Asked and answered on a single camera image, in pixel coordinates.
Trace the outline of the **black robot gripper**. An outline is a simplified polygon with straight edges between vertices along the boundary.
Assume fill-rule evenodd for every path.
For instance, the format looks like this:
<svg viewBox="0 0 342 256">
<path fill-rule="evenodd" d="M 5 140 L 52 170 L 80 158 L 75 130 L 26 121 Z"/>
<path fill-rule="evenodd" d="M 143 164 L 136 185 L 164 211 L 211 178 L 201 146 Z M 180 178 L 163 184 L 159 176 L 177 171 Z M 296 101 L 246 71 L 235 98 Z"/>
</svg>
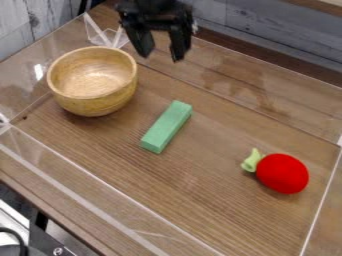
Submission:
<svg viewBox="0 0 342 256">
<path fill-rule="evenodd" d="M 155 49 L 151 30 L 156 30 L 168 31 L 172 61 L 184 59 L 191 48 L 191 34 L 197 29 L 188 4 L 180 0 L 119 0 L 115 10 L 131 44 L 141 57 L 147 58 Z"/>
</svg>

